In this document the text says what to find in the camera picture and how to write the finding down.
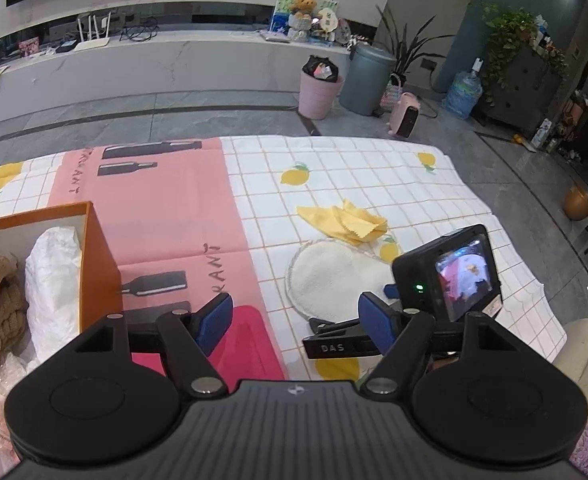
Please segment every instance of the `black circular disc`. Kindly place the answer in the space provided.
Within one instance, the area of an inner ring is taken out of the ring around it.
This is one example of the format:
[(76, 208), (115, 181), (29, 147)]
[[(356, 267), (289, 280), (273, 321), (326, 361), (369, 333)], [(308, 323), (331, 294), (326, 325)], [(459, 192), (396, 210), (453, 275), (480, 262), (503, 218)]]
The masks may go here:
[(5, 401), (17, 450), (35, 462), (90, 466), (114, 462), (161, 439), (180, 409), (165, 377), (114, 356), (79, 353), (45, 362)]
[(578, 386), (523, 352), (491, 354), (421, 378), (412, 394), (418, 424), (475, 461), (517, 466), (569, 457), (587, 419)]

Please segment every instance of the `blue-gray trash can lid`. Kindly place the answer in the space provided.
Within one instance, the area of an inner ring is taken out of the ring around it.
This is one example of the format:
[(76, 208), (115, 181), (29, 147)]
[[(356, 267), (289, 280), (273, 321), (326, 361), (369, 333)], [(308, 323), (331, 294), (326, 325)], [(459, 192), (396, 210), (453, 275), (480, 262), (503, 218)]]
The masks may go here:
[(396, 63), (396, 58), (392, 54), (367, 43), (359, 43), (356, 46), (356, 53), (381, 64), (394, 65)]

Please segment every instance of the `orange pot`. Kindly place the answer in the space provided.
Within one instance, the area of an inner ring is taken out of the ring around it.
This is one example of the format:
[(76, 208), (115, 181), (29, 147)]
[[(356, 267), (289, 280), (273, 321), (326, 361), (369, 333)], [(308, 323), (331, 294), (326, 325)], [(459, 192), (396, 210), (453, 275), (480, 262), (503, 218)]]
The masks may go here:
[(573, 221), (583, 220), (588, 217), (588, 194), (578, 186), (572, 186), (565, 195), (563, 204), (565, 215)]

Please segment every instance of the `pink portable device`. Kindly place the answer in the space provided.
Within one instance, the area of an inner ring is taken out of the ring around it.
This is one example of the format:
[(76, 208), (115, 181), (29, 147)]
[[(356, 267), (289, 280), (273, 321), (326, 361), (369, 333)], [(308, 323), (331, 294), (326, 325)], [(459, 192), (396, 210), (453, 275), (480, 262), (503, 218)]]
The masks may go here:
[(409, 137), (416, 124), (421, 105), (414, 94), (403, 92), (401, 98), (392, 108), (389, 118), (389, 134), (400, 137)]

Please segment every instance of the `screw head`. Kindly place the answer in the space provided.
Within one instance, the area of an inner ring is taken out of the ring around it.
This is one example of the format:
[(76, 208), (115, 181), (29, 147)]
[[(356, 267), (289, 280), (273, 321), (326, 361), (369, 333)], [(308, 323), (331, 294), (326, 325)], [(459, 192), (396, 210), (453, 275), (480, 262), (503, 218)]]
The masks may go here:
[(213, 395), (223, 387), (216, 377), (199, 377), (192, 381), (192, 389), (199, 394)]
[(366, 388), (377, 395), (387, 395), (396, 391), (398, 384), (386, 377), (376, 377), (365, 384)]

